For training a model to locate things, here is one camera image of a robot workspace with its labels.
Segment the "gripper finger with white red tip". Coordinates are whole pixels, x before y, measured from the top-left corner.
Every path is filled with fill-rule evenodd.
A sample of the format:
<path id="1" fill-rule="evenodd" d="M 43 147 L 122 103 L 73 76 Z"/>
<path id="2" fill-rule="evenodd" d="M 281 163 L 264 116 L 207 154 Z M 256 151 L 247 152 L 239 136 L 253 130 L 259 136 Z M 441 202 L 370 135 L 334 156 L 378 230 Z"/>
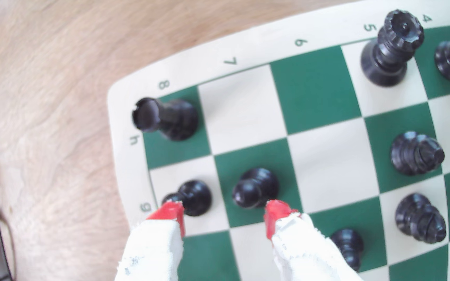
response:
<path id="1" fill-rule="evenodd" d="M 284 201 L 269 200 L 265 225 L 280 280 L 362 280 L 308 214 Z"/>
<path id="2" fill-rule="evenodd" d="M 184 236 L 183 203 L 165 202 L 131 230 L 115 280 L 178 280 Z"/>

